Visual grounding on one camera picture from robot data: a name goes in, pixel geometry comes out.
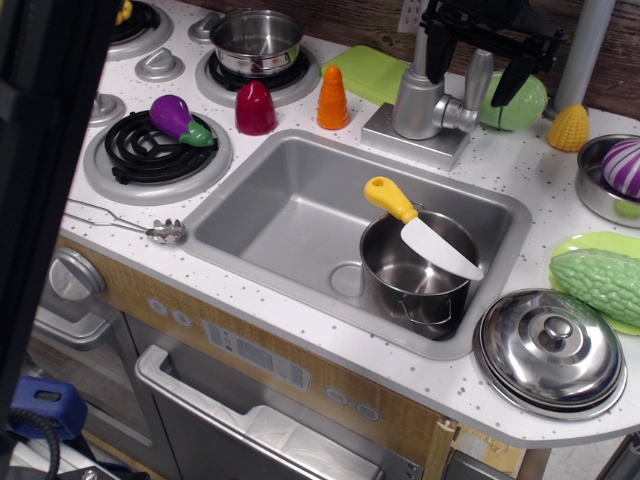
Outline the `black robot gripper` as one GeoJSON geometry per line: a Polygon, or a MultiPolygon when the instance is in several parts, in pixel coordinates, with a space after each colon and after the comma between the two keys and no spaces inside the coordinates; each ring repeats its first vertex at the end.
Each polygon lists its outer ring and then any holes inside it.
{"type": "Polygon", "coordinates": [[[528,1],[430,1],[421,17],[427,34],[426,76],[440,83],[458,42],[509,60],[491,99],[505,107],[539,59],[553,59],[566,31],[543,18],[528,1]]]}

